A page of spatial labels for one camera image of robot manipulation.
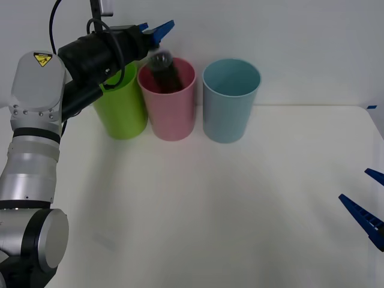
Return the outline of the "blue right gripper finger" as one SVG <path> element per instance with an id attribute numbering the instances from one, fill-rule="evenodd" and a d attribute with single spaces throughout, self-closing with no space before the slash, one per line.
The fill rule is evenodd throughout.
<path id="1" fill-rule="evenodd" d="M 383 221 L 359 206 L 344 194 L 339 195 L 338 198 L 352 217 L 363 228 L 370 241 L 380 251 L 383 251 Z"/>
<path id="2" fill-rule="evenodd" d="M 373 169 L 366 169 L 364 171 L 368 176 L 372 177 L 375 181 L 384 186 L 384 174 Z"/>

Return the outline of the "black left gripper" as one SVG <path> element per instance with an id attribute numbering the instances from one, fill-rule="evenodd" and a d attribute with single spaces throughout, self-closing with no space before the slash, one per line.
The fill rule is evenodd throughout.
<path id="1" fill-rule="evenodd" d="M 119 26 L 118 41 L 125 62 L 139 61 L 145 58 L 149 51 L 155 50 L 162 39 L 175 26 L 170 20 L 154 29 L 148 29 L 147 23 L 139 25 Z"/>

